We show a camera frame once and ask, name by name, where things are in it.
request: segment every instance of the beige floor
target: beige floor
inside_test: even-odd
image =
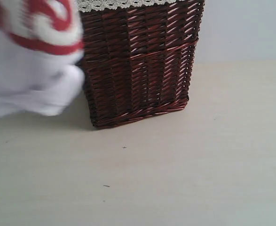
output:
[[[190,97],[101,131],[82,97],[0,120],[0,226],[276,226],[276,62],[197,65]]]

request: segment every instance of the brown wicker basket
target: brown wicker basket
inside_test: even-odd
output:
[[[205,0],[81,13],[84,92],[98,128],[184,109]]]

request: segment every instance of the white lace edging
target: white lace edging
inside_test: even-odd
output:
[[[82,12],[90,12],[91,10],[102,11],[105,8],[117,9],[118,7],[141,7],[152,6],[154,4],[164,5],[166,2],[175,3],[176,1],[177,0],[75,0],[78,5],[78,10]]]

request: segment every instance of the wall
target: wall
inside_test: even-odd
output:
[[[276,0],[207,0],[196,63],[276,60]]]

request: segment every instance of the white cloth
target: white cloth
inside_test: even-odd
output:
[[[175,3],[176,0],[75,0],[78,10],[82,12],[90,12],[91,10],[102,11],[106,8],[117,9],[128,8],[131,6],[153,6],[154,4],[164,5],[165,3]]]
[[[73,0],[0,0],[0,117],[61,113],[84,79],[81,39]]]

